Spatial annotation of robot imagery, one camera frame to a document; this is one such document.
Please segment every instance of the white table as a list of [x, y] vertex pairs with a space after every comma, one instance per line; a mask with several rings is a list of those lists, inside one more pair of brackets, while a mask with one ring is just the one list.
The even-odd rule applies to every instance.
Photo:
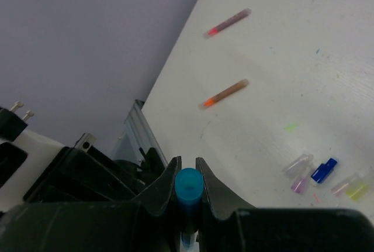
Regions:
[[[249, 18], [203, 38], [244, 8]], [[373, 65], [374, 0], [198, 0], [143, 112], [167, 159], [203, 157], [255, 206], [349, 207], [374, 220], [370, 197], [330, 192], [374, 166]], [[198, 108], [243, 78], [246, 89]], [[300, 196], [281, 169], [304, 152], [340, 163]]]

